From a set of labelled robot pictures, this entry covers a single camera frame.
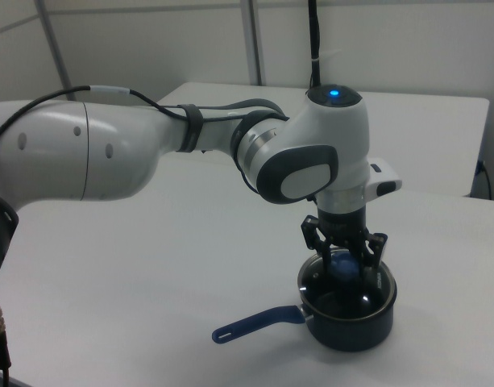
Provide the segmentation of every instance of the saucepan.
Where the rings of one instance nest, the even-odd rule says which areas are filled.
[[[329,265],[311,256],[297,283],[301,305],[278,306],[213,332],[223,344],[274,323],[306,324],[316,340],[339,351],[357,352],[381,343],[393,324],[397,286],[388,266],[360,267],[348,250],[331,251]]]

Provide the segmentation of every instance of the black cable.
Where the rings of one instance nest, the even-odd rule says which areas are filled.
[[[10,375],[8,368],[3,369],[3,387],[8,387],[10,384]]]
[[[78,91],[90,91],[90,90],[91,90],[91,86],[89,86],[89,85],[77,86],[77,87],[73,87],[71,89],[59,90],[59,91],[56,91],[55,93],[44,95],[43,97],[37,98],[34,101],[29,102],[28,104],[23,106],[21,109],[16,111],[13,115],[11,115],[11,117],[8,118],[0,126],[0,137],[20,117],[22,117],[26,112],[33,109],[34,107],[36,107],[40,103],[49,101],[50,99],[57,98],[57,97],[60,97],[62,95],[72,94],[72,93],[76,93]],[[157,102],[152,101],[150,98],[146,97],[144,94],[141,94],[139,91],[135,91],[132,89],[129,89],[129,94],[141,99],[142,101],[146,102],[148,105],[155,107],[159,112],[166,114],[168,117],[172,117],[174,119],[180,119],[180,120],[186,121],[186,122],[188,121],[188,118],[186,116],[174,113],[168,109],[168,108],[179,108],[179,106],[161,106]],[[226,106],[203,106],[203,107],[197,106],[197,107],[199,109],[225,110],[225,109],[234,109],[234,108],[239,108],[239,107],[255,107],[255,106],[267,107],[269,109],[273,109],[273,110],[283,114],[282,109],[279,108],[277,104],[275,104],[271,101],[263,100],[263,99],[246,100],[246,101],[236,102],[236,103],[233,103],[231,105],[226,105]],[[246,114],[227,115],[227,116],[223,116],[223,117],[213,117],[213,118],[204,119],[204,123],[233,121],[236,119],[244,119],[245,117],[246,117]]]
[[[2,124],[0,126],[0,137],[10,127],[10,125],[12,125],[13,123],[15,123],[22,115],[24,115],[27,111],[29,111],[33,107],[36,107],[40,103],[46,102],[46,101],[48,101],[50,99],[59,97],[61,95],[75,93],[77,91],[87,91],[87,90],[91,90],[90,86],[78,86],[78,87],[73,87],[71,89],[59,90],[59,91],[56,91],[55,93],[44,95],[41,98],[37,98],[36,100],[34,100],[34,101],[26,104],[21,109],[19,109],[18,111],[16,111],[13,115],[11,115],[11,117],[9,119],[7,119],[4,122],[4,124]]]
[[[320,85],[320,26],[318,24],[317,0],[308,0],[309,37],[311,43],[312,87]]]
[[[492,187],[490,185],[490,177],[488,176],[488,171],[485,165],[483,164],[481,166],[481,171],[485,174],[487,177],[487,187],[488,187],[488,200],[492,200]]]

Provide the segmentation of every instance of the pot handle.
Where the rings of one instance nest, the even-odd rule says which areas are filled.
[[[296,305],[278,306],[218,328],[213,332],[213,341],[217,344],[228,343],[275,323],[303,324],[305,316]]]

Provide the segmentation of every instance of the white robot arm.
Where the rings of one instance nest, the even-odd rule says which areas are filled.
[[[0,102],[0,126],[25,104]],[[11,207],[8,217],[12,209],[44,199],[127,198],[148,183],[163,154],[218,150],[234,159],[265,200],[317,203],[318,219],[308,217],[302,225],[309,248],[323,253],[334,244],[349,248],[360,263],[377,266],[385,240],[379,252],[367,250],[372,239],[365,203],[399,189],[401,181],[382,160],[367,159],[361,96],[345,86],[319,86],[307,93],[292,119],[277,107],[249,111],[241,106],[182,106],[171,110],[181,114],[170,117],[147,107],[45,102],[1,135],[0,203]],[[325,244],[318,242],[315,229],[328,239]]]

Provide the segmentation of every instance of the table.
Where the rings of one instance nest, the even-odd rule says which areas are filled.
[[[360,92],[370,124],[370,157],[382,157],[399,173],[403,186],[419,192],[466,196],[471,192],[488,113],[483,98]],[[185,83],[161,104],[226,105],[266,98],[289,117],[305,89]],[[216,155],[199,160],[223,162]]]
[[[0,272],[13,362],[32,386],[494,386],[494,202],[402,190],[367,206],[399,293],[378,347],[331,351],[279,324],[211,332],[300,301],[312,203],[274,206],[229,165],[166,156],[119,202],[25,206]]]

